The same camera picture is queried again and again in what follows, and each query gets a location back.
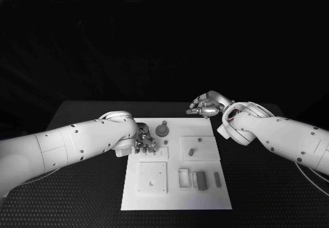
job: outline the dark wall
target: dark wall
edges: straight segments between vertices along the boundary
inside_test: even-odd
[[[4,1],[0,10],[5,134],[43,131],[64,100],[190,102],[214,90],[305,122],[327,103],[320,15],[272,13],[256,1]]]

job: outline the dark textured tablecloth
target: dark textured tablecloth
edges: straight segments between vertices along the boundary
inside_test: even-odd
[[[282,116],[276,105],[259,105]],[[47,130],[121,110],[134,118],[200,117],[184,114],[187,107],[178,102],[66,101]],[[329,227],[329,197],[295,164],[268,152],[258,140],[248,146],[224,140],[216,132],[220,114],[210,123],[232,210],[119,211],[126,157],[109,151],[12,189],[0,209],[0,227]]]

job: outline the black background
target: black background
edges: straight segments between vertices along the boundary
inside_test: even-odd
[[[329,128],[311,2],[145,3],[0,1],[1,138],[43,131],[66,100],[186,102],[209,90]]]

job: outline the white platform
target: white platform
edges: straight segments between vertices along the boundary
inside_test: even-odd
[[[162,148],[164,153],[155,155],[138,154],[128,155],[125,182],[122,190],[122,204],[121,210],[183,210],[183,209],[232,209],[227,196],[226,184],[222,174],[220,162],[217,154],[216,141],[210,128],[210,121],[204,118],[135,118],[136,123],[142,122],[148,125],[149,135],[155,139],[157,146]],[[167,122],[168,135],[158,137],[155,135],[155,127],[161,124],[162,120]],[[187,148],[186,140],[183,137],[197,136],[204,140],[194,142],[191,140],[190,146],[196,147],[194,153],[204,151],[206,161],[200,153],[194,157],[197,161],[187,161],[191,157],[184,157],[183,142]],[[149,165],[152,168],[152,176],[139,177],[142,169],[139,165],[144,163],[155,163]],[[158,173],[160,164],[165,163],[165,185],[162,185],[164,176]],[[187,169],[188,172],[188,188],[178,188],[178,169]],[[207,190],[198,191],[193,188],[191,173],[198,171],[204,172]],[[213,173],[219,174],[220,187],[216,187]]]

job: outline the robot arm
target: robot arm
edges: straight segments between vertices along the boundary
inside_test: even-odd
[[[126,112],[0,141],[0,196],[30,178],[99,155],[109,149],[116,157],[135,149],[155,151],[144,123]]]
[[[230,101],[220,106],[213,104],[209,99],[206,103],[198,99],[186,113],[200,114],[207,118],[220,111],[222,125],[217,132],[224,139],[230,137],[240,145],[248,145],[258,138],[269,152],[329,175],[327,131],[284,117],[275,117],[252,102]]]

